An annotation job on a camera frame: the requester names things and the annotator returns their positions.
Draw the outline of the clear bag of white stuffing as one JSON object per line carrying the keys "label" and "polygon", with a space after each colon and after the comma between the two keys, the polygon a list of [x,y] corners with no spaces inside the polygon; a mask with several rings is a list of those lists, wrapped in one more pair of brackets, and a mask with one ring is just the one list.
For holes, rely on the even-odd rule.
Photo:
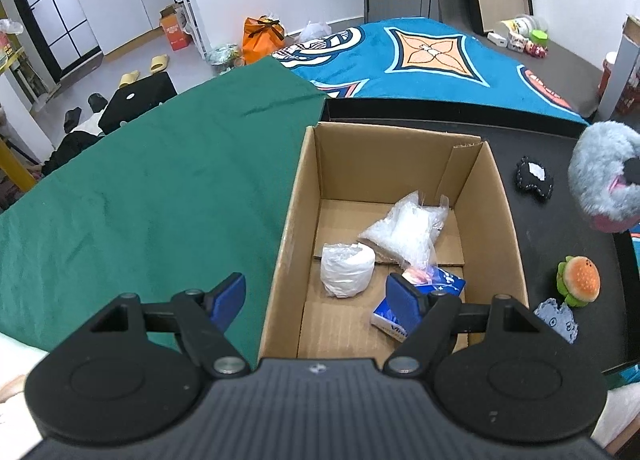
{"label": "clear bag of white stuffing", "polygon": [[438,206],[421,202],[413,191],[396,202],[381,220],[358,235],[363,243],[372,243],[384,257],[401,267],[428,269],[436,263],[435,243],[449,214],[449,198],[441,195]]}

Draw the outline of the brown cardboard box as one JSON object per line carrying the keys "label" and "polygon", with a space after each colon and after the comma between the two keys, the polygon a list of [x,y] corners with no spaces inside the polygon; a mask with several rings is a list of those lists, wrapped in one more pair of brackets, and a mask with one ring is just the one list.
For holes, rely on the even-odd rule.
{"label": "brown cardboard box", "polygon": [[447,269],[462,299],[526,302],[506,190],[474,135],[321,122],[306,130],[259,354],[373,358],[397,347],[373,311],[393,272]]}

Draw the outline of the grey pink plush toy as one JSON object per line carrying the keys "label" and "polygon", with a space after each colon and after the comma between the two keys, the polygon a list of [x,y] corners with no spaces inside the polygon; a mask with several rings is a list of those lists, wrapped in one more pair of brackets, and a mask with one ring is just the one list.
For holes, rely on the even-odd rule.
{"label": "grey pink plush toy", "polygon": [[573,149],[568,188],[591,226],[621,233],[639,223],[639,133],[617,121],[590,125]]}

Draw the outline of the blue tissue pack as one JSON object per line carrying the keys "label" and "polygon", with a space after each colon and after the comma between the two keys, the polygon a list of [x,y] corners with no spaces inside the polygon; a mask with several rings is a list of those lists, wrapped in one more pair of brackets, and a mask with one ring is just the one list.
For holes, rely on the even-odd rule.
{"label": "blue tissue pack", "polygon": [[404,342],[430,309],[431,295],[459,298],[466,281],[452,272],[432,267],[427,280],[410,280],[401,273],[389,273],[384,281],[384,298],[370,316],[373,327],[398,342]]}

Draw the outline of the white rolled plastic bundle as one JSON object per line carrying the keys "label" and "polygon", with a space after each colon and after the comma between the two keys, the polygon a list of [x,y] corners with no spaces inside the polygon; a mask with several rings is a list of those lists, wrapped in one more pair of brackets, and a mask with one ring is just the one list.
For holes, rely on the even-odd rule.
{"label": "white rolled plastic bundle", "polygon": [[375,267],[375,252],[363,243],[324,245],[320,280],[330,297],[347,299],[369,287]]}

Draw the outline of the hamburger plush toy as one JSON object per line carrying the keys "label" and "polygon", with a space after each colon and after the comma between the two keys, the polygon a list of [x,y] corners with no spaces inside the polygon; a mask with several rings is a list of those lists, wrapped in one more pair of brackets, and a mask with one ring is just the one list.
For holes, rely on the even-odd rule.
{"label": "hamburger plush toy", "polygon": [[587,257],[568,255],[558,264],[556,289],[570,307],[584,307],[596,301],[601,289],[597,266]]}

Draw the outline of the black felt patch toy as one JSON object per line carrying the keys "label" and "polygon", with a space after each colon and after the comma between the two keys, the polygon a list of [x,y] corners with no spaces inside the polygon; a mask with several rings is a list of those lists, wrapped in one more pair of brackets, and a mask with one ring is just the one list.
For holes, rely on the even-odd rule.
{"label": "black felt patch toy", "polygon": [[541,162],[528,156],[518,161],[514,182],[517,189],[535,195],[540,201],[548,201],[553,193],[553,176]]}

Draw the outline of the left yellow slipper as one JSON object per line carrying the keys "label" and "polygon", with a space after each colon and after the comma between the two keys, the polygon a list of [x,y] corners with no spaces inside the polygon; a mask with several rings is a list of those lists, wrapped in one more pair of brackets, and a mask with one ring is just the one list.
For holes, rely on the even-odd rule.
{"label": "left yellow slipper", "polygon": [[126,74],[123,74],[122,78],[120,78],[119,80],[119,83],[118,83],[119,89],[129,86],[129,84],[135,83],[139,79],[139,77],[140,77],[139,70],[126,72]]}

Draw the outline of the yellow slipper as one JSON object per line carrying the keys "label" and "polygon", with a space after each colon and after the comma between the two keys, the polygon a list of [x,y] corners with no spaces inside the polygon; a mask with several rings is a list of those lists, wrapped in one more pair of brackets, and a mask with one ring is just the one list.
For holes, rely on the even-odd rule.
{"label": "yellow slipper", "polygon": [[129,86],[129,84],[135,83],[139,79],[139,77],[140,77],[139,70],[126,72],[126,74],[123,74],[122,78],[120,78],[119,80],[119,83],[118,83],[119,89]]}
{"label": "yellow slipper", "polygon": [[152,57],[149,72],[151,75],[164,72],[169,63],[169,56],[167,54],[156,55]]}

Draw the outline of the right yellow slipper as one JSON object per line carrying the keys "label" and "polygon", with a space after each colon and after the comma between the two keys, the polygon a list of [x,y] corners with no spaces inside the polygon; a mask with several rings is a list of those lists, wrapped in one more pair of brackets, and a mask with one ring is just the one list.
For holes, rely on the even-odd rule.
{"label": "right yellow slipper", "polygon": [[149,72],[151,75],[164,72],[169,63],[169,56],[167,54],[156,55],[152,57]]}

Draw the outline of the orange bag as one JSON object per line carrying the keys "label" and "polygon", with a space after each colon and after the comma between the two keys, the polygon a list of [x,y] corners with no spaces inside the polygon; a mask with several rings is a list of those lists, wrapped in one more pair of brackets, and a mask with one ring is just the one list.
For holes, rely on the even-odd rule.
{"label": "orange bag", "polygon": [[280,20],[269,16],[247,17],[244,20],[242,55],[246,64],[253,64],[262,57],[285,47],[286,33]]}

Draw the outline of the orange cardboard box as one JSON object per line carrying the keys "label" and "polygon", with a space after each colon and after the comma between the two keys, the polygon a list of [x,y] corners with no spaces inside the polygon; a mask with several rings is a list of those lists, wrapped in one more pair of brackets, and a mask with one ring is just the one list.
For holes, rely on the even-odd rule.
{"label": "orange cardboard box", "polygon": [[190,46],[192,37],[181,6],[173,4],[162,9],[160,11],[160,27],[163,28],[171,50],[178,51]]}

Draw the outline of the green cup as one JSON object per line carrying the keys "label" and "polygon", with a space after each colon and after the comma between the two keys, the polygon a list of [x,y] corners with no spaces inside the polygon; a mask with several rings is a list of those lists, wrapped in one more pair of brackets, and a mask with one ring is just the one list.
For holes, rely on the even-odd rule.
{"label": "green cup", "polygon": [[545,48],[548,46],[548,34],[544,30],[541,29],[533,29],[529,32],[529,40],[532,41],[536,46],[542,46]]}

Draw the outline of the white kitchen cabinet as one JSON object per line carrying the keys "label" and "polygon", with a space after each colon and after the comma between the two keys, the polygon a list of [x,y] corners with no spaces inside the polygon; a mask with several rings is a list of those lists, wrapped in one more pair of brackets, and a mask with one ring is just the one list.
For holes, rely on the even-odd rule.
{"label": "white kitchen cabinet", "polygon": [[104,55],[160,27],[160,12],[174,0],[78,0]]}

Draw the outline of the black framed glass door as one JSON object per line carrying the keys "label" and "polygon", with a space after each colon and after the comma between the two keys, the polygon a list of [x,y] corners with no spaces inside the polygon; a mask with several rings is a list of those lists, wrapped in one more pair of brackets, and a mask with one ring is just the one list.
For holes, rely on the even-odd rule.
{"label": "black framed glass door", "polygon": [[44,67],[54,81],[98,54],[79,0],[14,0]]}

